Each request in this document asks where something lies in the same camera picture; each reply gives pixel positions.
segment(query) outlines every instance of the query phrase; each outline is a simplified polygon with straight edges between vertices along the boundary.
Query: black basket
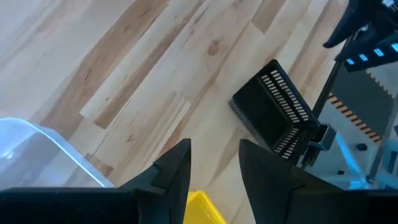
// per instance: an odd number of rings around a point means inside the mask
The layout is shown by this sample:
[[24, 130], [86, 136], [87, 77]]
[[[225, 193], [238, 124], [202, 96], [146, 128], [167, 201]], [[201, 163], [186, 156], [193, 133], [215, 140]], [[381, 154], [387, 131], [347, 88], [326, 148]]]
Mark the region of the black basket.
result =
[[229, 102], [258, 143], [297, 162], [320, 123], [277, 60], [252, 77]]

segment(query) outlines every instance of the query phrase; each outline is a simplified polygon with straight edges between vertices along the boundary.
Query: hazard stripe tape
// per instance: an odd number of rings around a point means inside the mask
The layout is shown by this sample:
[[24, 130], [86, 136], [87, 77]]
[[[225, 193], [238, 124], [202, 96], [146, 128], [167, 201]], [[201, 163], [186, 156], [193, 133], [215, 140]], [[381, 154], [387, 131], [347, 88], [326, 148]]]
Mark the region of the hazard stripe tape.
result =
[[380, 135], [376, 134], [372, 129], [364, 123], [354, 112], [352, 112], [347, 106], [343, 104], [335, 95], [332, 93], [328, 97], [329, 102], [336, 107], [347, 119], [349, 119], [355, 126], [357, 126], [363, 133], [365, 133], [369, 139], [374, 141], [376, 144], [381, 143]]
[[379, 85], [379, 87], [381, 87], [389, 96], [391, 96], [391, 98], [393, 98], [392, 93], [379, 80], [377, 80], [377, 78], [372, 73], [370, 73], [368, 71], [367, 71], [367, 73], [371, 76], [373, 81]]

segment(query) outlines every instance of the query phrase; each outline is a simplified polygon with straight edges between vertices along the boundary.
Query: wood grain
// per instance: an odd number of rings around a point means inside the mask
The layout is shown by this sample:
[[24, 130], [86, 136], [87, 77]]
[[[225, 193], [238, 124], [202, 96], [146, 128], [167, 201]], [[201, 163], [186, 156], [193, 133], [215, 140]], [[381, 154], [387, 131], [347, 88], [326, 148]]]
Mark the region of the wood grain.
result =
[[[7, 96], [0, 98], [0, 116], [58, 131], [116, 186], [191, 138], [190, 188], [204, 190], [229, 223], [254, 217], [237, 153], [241, 138], [253, 138], [228, 100], [276, 58], [313, 107], [341, 48], [322, 43], [346, 6], [344, 0], [9, 2], [0, 7], [0, 19], [7, 18], [0, 20], [0, 95]], [[99, 186], [59, 152], [34, 156], [38, 162], [15, 168], [31, 184], [47, 183], [58, 164], [64, 175], [53, 184]]]

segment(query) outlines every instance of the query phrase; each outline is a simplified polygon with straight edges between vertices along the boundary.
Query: yellow object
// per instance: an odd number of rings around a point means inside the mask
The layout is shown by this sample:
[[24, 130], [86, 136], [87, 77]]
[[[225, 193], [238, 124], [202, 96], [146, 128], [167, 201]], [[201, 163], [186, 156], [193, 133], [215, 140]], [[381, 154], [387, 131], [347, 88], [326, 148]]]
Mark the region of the yellow object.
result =
[[214, 206], [207, 194], [199, 190], [189, 192], [184, 224], [226, 224], [220, 211]]

